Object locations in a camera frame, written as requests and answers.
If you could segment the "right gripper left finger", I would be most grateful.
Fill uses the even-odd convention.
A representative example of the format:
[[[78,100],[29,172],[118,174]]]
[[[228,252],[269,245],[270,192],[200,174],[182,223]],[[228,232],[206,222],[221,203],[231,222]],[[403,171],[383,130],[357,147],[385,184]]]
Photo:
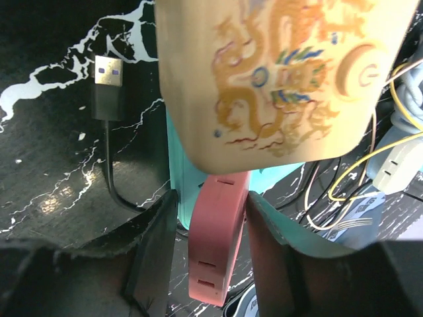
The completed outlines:
[[[164,316],[177,193],[79,248],[1,241],[2,316]]]

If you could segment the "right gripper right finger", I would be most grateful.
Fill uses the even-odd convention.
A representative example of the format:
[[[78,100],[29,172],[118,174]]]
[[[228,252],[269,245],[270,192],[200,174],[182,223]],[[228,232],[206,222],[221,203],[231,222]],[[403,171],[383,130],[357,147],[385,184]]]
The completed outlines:
[[[421,316],[422,243],[379,241],[353,250],[247,198],[261,316]]]

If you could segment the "pink square plug adapter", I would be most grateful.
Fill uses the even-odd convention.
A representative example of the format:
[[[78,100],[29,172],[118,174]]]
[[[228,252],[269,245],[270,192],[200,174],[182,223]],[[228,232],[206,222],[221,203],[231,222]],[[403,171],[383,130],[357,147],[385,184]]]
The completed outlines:
[[[210,175],[196,200],[188,231],[188,294],[222,307],[245,221],[250,172]]]

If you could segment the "teal triangular power strip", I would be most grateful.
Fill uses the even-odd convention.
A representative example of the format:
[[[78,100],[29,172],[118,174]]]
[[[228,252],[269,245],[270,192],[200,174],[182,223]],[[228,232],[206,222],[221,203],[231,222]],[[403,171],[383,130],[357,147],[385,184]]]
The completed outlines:
[[[171,188],[178,192],[178,220],[188,230],[198,194],[208,175],[198,170],[186,156],[169,114],[166,121]],[[249,189],[263,194],[301,166],[302,162],[253,170]]]

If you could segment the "white square plug adapter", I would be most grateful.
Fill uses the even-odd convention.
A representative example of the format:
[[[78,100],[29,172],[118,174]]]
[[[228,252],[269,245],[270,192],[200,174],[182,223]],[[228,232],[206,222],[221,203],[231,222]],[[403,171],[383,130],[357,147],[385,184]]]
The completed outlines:
[[[422,139],[392,147],[373,179],[373,187],[386,195],[403,191],[422,168]]]

